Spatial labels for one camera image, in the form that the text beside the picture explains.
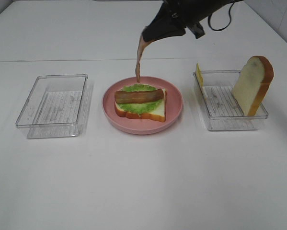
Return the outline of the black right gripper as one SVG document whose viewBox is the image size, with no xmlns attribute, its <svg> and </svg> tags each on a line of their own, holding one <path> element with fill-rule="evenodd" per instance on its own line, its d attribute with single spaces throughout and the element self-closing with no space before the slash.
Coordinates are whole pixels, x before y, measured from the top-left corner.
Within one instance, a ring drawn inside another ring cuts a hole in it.
<svg viewBox="0 0 287 230">
<path fill-rule="evenodd" d="M 183 36 L 188 28 L 196 39 L 205 35 L 200 21 L 235 0 L 165 0 L 152 22 L 142 31 L 146 42 Z"/>
</svg>

